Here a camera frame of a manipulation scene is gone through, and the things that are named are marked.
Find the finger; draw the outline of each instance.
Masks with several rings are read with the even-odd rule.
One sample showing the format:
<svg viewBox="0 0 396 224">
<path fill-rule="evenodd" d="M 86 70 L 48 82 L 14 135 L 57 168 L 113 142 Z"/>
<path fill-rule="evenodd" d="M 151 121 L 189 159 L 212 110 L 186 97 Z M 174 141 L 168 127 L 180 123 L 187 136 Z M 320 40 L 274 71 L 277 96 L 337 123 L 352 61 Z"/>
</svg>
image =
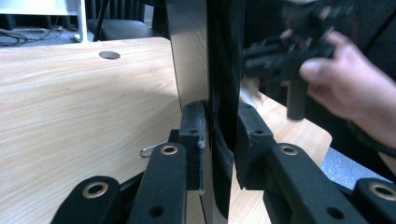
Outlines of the finger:
<svg viewBox="0 0 396 224">
<path fill-rule="evenodd" d="M 315 85 L 327 86 L 334 79 L 335 65 L 329 59 L 310 59 L 300 67 L 300 76 Z"/>
<path fill-rule="evenodd" d="M 329 36 L 327 37 L 327 41 L 333 44 L 335 47 L 339 47 L 351 43 L 348 37 L 336 31 L 333 31 L 329 34 Z"/>
</svg>

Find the wood grain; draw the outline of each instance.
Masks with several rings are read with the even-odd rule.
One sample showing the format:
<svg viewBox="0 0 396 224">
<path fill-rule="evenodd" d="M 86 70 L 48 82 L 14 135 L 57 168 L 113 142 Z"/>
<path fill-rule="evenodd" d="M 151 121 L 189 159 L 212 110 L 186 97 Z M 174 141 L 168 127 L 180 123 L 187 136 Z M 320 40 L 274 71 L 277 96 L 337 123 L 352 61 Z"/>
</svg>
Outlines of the wood grain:
<svg viewBox="0 0 396 224">
<path fill-rule="evenodd" d="M 117 60 L 99 57 L 115 51 Z M 170 42 L 161 38 L 0 49 L 0 222 L 49 223 L 71 189 L 93 175 L 120 183 L 143 171 L 140 149 L 165 141 L 180 122 Z M 262 95 L 276 141 L 321 164 L 331 137 L 286 120 Z M 189 192 L 188 223 L 203 223 Z M 233 179 L 230 223 L 268 223 L 262 192 Z"/>
</svg>

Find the black cable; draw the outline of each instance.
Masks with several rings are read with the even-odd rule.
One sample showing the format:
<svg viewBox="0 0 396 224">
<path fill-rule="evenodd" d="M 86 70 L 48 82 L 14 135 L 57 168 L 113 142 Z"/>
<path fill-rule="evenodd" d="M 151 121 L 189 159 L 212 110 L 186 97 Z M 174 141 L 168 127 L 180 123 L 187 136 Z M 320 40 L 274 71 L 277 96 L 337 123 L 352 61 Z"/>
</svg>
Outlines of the black cable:
<svg viewBox="0 0 396 224">
<path fill-rule="evenodd" d="M 56 35 L 55 37 L 47 38 L 47 39 L 46 39 L 46 37 L 49 36 L 50 33 L 52 33 L 53 29 L 55 28 L 56 24 L 58 23 L 58 19 L 59 19 L 59 16 L 56 17 L 55 24 L 51 27 L 51 29 L 45 35 L 43 35 L 42 37 L 40 37 L 38 39 L 28 38 L 25 35 L 20 35 L 20 34 L 16 34 L 16 33 L 12 33 L 12 32 L 0 31 L 0 37 L 4 36 L 4 37 L 11 38 L 14 40 L 13 42 L 1 41 L 0 47 L 17 47 L 17 46 L 21 46 L 24 44 L 37 42 L 37 41 L 56 39 L 62 34 L 64 29 L 62 29 L 61 32 L 58 35 Z"/>
</svg>

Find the gray floor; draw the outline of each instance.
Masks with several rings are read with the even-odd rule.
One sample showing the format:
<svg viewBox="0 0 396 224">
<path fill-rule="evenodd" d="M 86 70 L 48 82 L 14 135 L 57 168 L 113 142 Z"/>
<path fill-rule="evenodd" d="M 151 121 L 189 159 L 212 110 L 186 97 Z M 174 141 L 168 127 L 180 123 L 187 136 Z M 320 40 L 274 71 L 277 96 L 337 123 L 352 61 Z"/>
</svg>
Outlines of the gray floor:
<svg viewBox="0 0 396 224">
<path fill-rule="evenodd" d="M 33 29 L 33 30 L 14 30 L 12 33 L 17 33 L 20 35 L 25 35 L 31 39 L 39 39 L 45 35 L 48 35 L 48 30 L 45 29 Z M 31 46 L 43 46 L 43 45 L 61 45 L 76 43 L 74 39 L 74 34 L 76 32 L 66 31 L 66 30 L 54 30 L 44 40 L 32 41 L 23 45 L 16 45 L 11 47 L 0 47 L 0 48 L 15 48 L 15 47 L 31 47 Z M 8 42 L 15 43 L 16 40 L 9 37 L 0 36 L 0 43 Z M 345 157 L 341 153 L 337 152 L 333 148 L 329 148 L 329 151 L 325 157 L 325 160 L 321 166 L 324 174 L 330 178 L 330 180 L 337 182 L 349 189 L 353 189 L 355 183 L 358 179 L 364 177 L 376 177 L 382 178 L 379 175 L 371 172 L 368 169 L 360 166 L 356 162 Z"/>
</svg>

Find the black chair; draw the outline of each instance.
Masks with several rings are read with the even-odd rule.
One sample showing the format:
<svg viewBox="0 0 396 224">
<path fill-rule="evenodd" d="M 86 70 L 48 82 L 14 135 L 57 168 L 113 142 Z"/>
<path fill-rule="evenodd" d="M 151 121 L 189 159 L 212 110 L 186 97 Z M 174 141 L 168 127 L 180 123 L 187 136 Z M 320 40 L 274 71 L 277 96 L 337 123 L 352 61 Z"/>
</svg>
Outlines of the black chair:
<svg viewBox="0 0 396 224">
<path fill-rule="evenodd" d="M 94 33 L 93 41 L 97 40 L 121 40 L 121 39 L 137 39 L 156 36 L 166 37 L 163 31 L 166 26 L 166 15 L 164 13 L 164 1 L 162 0 L 139 0 L 141 4 L 149 5 L 157 10 L 157 16 L 153 18 L 153 28 L 148 27 L 145 23 L 138 20 L 108 20 L 105 19 L 109 0 L 104 0 L 101 4 L 98 20 L 87 20 L 88 29 Z"/>
</svg>

